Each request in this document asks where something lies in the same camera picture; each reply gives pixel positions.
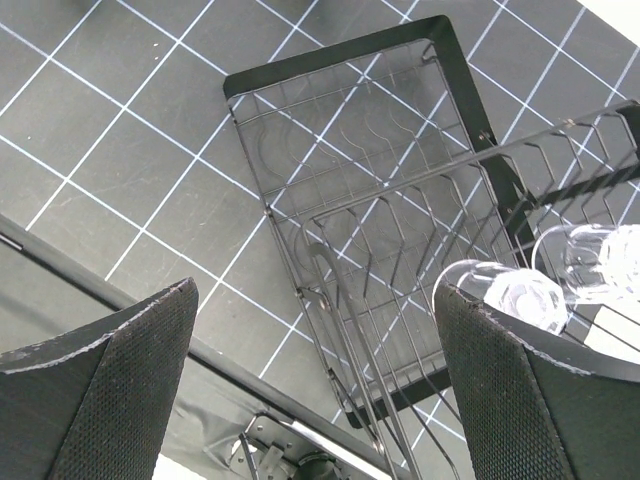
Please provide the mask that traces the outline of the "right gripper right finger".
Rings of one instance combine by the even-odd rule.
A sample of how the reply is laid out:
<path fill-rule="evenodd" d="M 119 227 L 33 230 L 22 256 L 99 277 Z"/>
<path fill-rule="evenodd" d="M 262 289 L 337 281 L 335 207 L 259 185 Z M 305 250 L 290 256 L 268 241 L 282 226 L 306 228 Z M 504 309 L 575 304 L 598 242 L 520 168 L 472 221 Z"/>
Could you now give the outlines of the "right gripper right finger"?
<path fill-rule="evenodd" d="M 476 478 L 638 478 L 638 365 L 448 283 L 434 311 Z"/>

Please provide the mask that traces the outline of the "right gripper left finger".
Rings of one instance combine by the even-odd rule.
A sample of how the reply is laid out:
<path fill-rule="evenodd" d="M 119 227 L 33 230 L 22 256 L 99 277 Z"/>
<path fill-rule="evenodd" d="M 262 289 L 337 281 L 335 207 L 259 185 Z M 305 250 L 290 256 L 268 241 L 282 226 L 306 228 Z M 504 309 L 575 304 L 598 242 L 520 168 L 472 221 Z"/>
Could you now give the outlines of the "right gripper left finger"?
<path fill-rule="evenodd" d="M 150 479 L 194 328 L 180 280 L 128 308 L 1 355 L 4 479 Z"/>

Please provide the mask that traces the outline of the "small clear faceted glass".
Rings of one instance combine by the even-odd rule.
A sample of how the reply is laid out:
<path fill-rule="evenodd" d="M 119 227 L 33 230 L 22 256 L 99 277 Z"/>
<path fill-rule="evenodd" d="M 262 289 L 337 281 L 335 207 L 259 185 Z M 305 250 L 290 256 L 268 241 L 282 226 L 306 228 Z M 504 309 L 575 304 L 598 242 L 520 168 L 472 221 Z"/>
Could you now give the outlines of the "small clear faceted glass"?
<path fill-rule="evenodd" d="M 569 304 L 639 299 L 639 226 L 582 224 L 545 230 L 531 266 L 564 292 Z"/>

